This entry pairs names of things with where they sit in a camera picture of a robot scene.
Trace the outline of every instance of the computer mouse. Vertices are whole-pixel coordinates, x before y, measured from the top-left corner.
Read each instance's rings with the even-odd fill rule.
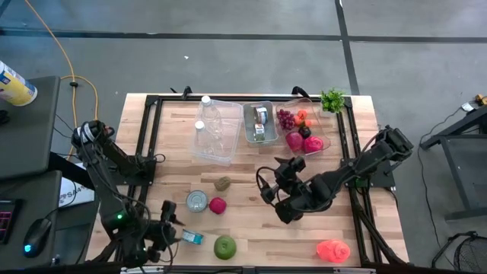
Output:
[[[50,229],[51,221],[47,218],[39,218],[30,225],[22,247],[25,257],[34,258],[43,251]]]

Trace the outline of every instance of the wooden tabletop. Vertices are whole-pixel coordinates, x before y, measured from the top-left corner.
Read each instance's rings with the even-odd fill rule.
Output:
[[[126,97],[116,143],[129,155],[135,153],[146,95],[127,94]],[[377,133],[374,106],[370,96],[352,96],[352,103],[360,143],[364,145]],[[182,241],[174,265],[334,266],[318,258],[316,245],[324,240],[340,239],[351,249],[350,258],[341,265],[359,266],[348,190],[343,188],[333,200],[332,207],[325,212],[306,214],[300,221],[284,224],[274,209],[260,198],[255,172],[264,165],[278,167],[273,160],[276,156],[292,157],[285,143],[280,140],[273,146],[250,147],[242,126],[236,155],[230,167],[200,162],[189,153],[197,108],[198,102],[164,102],[155,153],[163,153],[167,160],[158,164],[154,184],[148,193],[147,205],[152,219],[160,218],[162,202],[168,199],[177,203],[176,214],[186,224],[185,228],[204,235],[202,245]],[[345,112],[343,114],[351,143],[348,117]],[[149,121],[153,120],[153,116],[154,110]],[[320,118],[320,124],[331,146],[306,160],[307,167],[299,174],[303,180],[326,170],[337,169],[342,158],[336,118]],[[147,151],[150,132],[149,123],[144,151]],[[228,190],[218,192],[213,183],[223,176],[230,177],[232,184]],[[266,177],[270,179],[271,174],[266,174]],[[120,187],[119,190],[126,194],[127,188]],[[186,196],[193,190],[204,191],[209,199],[216,196],[225,199],[228,204],[225,213],[216,215],[209,209],[200,213],[190,212],[186,207]],[[385,190],[372,189],[371,201],[377,229],[396,254],[408,261],[393,197]],[[182,228],[175,227],[180,235]],[[220,235],[230,235],[237,242],[237,254],[230,260],[220,260],[213,254],[213,243]],[[364,237],[368,256],[372,260],[370,238],[365,227]],[[108,236],[98,218],[87,260],[98,255],[108,243]],[[161,258],[168,260],[168,252]]]

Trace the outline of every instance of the red grapes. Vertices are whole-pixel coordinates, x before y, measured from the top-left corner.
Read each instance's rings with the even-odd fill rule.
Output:
[[[294,127],[294,115],[289,110],[280,110],[277,112],[279,124],[283,130],[291,130]]]

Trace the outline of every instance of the yellow cable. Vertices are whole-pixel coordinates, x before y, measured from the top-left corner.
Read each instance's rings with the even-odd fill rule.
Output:
[[[62,47],[61,43],[58,41],[56,36],[54,36],[54,33],[47,26],[47,24],[44,22],[44,20],[41,18],[41,16],[37,13],[36,9],[33,8],[33,6],[29,3],[29,0],[25,0],[25,3],[29,6],[29,8],[32,10],[32,12],[37,16],[37,19],[39,19],[40,23],[42,23],[44,25],[44,27],[49,32],[49,34],[51,34],[51,37],[55,40],[55,42],[58,44],[59,48],[61,49],[62,54],[64,55],[64,57],[66,59],[66,62],[68,62],[69,70],[71,71],[71,75],[63,76],[63,77],[61,77],[61,80],[71,77],[72,82],[76,82],[76,78],[80,78],[82,80],[85,80],[93,88],[94,97],[95,97],[94,119],[98,119],[98,92],[97,92],[97,89],[95,88],[94,84],[92,84],[85,77],[75,75],[75,71],[74,71],[73,66],[71,64],[71,61],[69,60],[68,54],[66,54],[66,51]],[[78,118],[76,117],[76,87],[73,87],[72,109],[73,109],[73,120],[75,121],[75,128],[77,128],[78,127]],[[71,148],[69,149],[68,155],[71,155],[72,152],[73,152],[73,146],[71,146]]]

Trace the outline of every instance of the concrete floor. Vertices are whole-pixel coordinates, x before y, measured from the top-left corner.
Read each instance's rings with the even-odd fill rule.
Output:
[[[31,0],[58,30],[143,33],[258,33],[339,35],[333,0]],[[487,4],[481,0],[342,0],[350,35],[485,37]],[[2,27],[42,26],[23,1],[14,0]],[[26,78],[67,75],[58,47],[45,37],[1,37],[0,59]],[[167,92],[169,87],[216,93],[310,93],[332,86],[349,90],[339,41],[131,40],[63,38],[75,74],[96,84],[99,118],[115,128],[126,93]],[[361,94],[374,99],[382,126],[419,137],[475,94],[485,92],[484,43],[351,43]],[[78,89],[78,121],[93,118],[94,99]],[[58,114],[72,121],[71,90],[61,86]],[[448,124],[460,119],[462,113]],[[61,123],[56,128],[68,132]],[[67,153],[55,135],[53,151]],[[487,218],[446,223],[463,209],[443,151],[422,153],[429,198],[440,242],[457,232],[487,235]],[[394,172],[409,258],[428,266],[439,247],[424,199],[419,162],[411,157]],[[441,268],[451,268],[444,259]]]

